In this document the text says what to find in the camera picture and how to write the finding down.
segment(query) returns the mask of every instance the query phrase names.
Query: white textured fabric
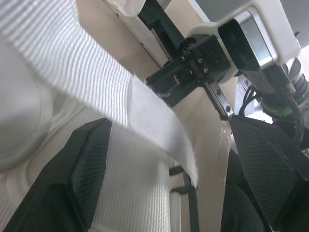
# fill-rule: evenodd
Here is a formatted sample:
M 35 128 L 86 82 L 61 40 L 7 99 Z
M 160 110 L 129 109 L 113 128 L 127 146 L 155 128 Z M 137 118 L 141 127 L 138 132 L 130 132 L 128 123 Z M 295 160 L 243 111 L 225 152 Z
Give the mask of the white textured fabric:
M 169 196 L 170 207 L 170 232 L 181 232 L 181 195 L 177 192 L 172 192 Z
M 73 0 L 0 0 L 0 39 L 55 93 L 52 127 L 35 158 L 1 177 L 0 229 L 73 130 L 106 116 L 111 168 L 91 231 L 170 231 L 167 155 L 197 184 L 194 153 L 174 113 L 81 28 Z
M 0 36 L 40 78 L 174 156 L 197 184 L 194 152 L 178 118 L 85 32 L 73 0 L 0 0 Z M 141 115 L 137 106 L 146 97 Z

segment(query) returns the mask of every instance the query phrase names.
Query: white fabric strap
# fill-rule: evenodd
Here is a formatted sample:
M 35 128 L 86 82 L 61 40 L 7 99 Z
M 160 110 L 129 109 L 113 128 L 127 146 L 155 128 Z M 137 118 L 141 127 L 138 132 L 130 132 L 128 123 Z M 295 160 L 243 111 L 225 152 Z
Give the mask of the white fabric strap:
M 177 117 L 84 31 L 73 0 L 0 0 L 0 37 L 45 83 L 158 146 L 197 184 Z

